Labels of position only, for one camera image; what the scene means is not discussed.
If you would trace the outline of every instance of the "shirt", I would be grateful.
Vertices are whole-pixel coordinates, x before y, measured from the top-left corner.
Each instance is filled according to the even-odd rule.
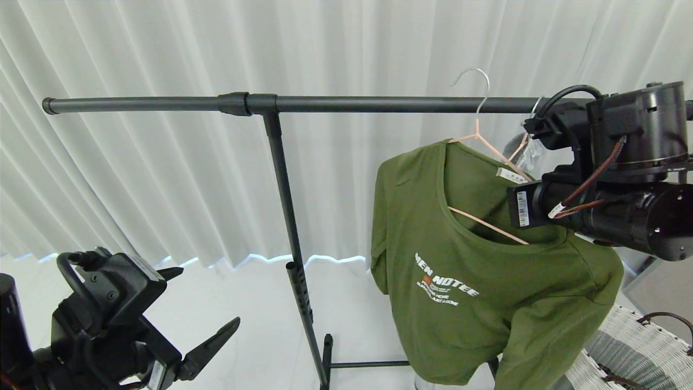
[[[497,390],[546,389],[615,301],[623,267],[612,248],[560,226],[511,226],[503,166],[445,140],[378,169],[371,273],[412,368],[429,382],[464,385],[502,353]]]

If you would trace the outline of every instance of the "horizontal bar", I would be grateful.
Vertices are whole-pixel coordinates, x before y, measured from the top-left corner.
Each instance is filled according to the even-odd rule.
[[[43,109],[49,114],[63,112],[113,111],[219,111],[219,100],[214,97],[123,97],[88,99],[43,100]]]
[[[389,360],[384,362],[332,363],[332,368],[364,368],[364,367],[395,367],[409,366],[406,360]]]
[[[472,113],[481,97],[406,96],[278,96],[279,112],[430,112]],[[529,114],[537,98],[489,97],[480,112],[489,114]],[[549,98],[541,99],[538,107]],[[561,99],[561,103],[585,105],[592,99]]]

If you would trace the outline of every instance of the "brown handle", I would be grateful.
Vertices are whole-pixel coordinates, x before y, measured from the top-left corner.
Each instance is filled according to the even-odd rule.
[[[604,378],[605,382],[614,382],[618,384],[624,384],[628,387],[628,390],[650,390],[646,388],[645,386],[642,386],[640,383],[633,382],[632,380],[628,380],[626,378],[623,378],[622,376],[618,375],[613,375],[609,374]]]
[[[688,321],[687,319],[683,318],[682,316],[679,316],[678,314],[669,313],[669,312],[654,312],[654,313],[650,313],[650,314],[643,316],[641,319],[638,320],[638,322],[644,325],[646,322],[649,323],[649,321],[652,317],[660,317],[660,316],[673,317],[673,318],[683,322],[688,327],[688,329],[691,331],[691,337],[693,337],[693,323],[691,323],[691,321]],[[693,356],[693,346],[691,346],[691,348],[688,348],[688,350],[686,351],[686,355]]]

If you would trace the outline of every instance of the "white curtain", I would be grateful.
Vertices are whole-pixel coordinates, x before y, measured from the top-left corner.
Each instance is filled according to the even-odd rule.
[[[687,0],[2,1],[0,245],[206,265],[289,253],[261,118],[50,117],[47,96],[481,96],[478,75],[449,87],[480,67],[492,96],[684,80],[690,99],[692,20]],[[281,118],[306,258],[367,257],[378,165],[473,129],[470,115]],[[482,130],[501,149],[522,119],[484,115]]]

